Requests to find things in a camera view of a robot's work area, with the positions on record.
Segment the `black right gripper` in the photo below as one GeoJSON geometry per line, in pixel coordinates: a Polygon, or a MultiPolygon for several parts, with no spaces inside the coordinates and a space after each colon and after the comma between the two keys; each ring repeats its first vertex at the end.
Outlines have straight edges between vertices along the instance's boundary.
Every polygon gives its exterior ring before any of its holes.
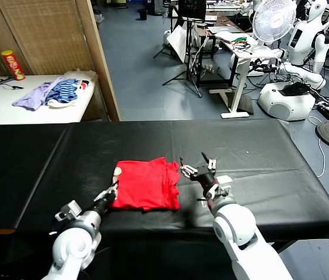
{"type": "Polygon", "coordinates": [[[188,164],[183,163],[183,158],[180,157],[180,170],[186,177],[193,177],[192,180],[198,182],[203,190],[203,194],[207,192],[216,183],[216,159],[210,158],[206,153],[201,153],[202,157],[207,163],[207,166],[199,166],[194,168],[188,164]]]}

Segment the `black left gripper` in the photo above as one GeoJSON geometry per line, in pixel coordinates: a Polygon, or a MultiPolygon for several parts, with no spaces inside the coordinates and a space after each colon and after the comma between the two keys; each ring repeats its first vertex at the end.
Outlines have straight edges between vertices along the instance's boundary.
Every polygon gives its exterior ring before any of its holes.
{"type": "Polygon", "coordinates": [[[100,192],[95,198],[91,206],[91,210],[97,212],[99,215],[104,215],[106,209],[116,198],[118,194],[118,181],[115,181],[107,190],[100,192]]]}

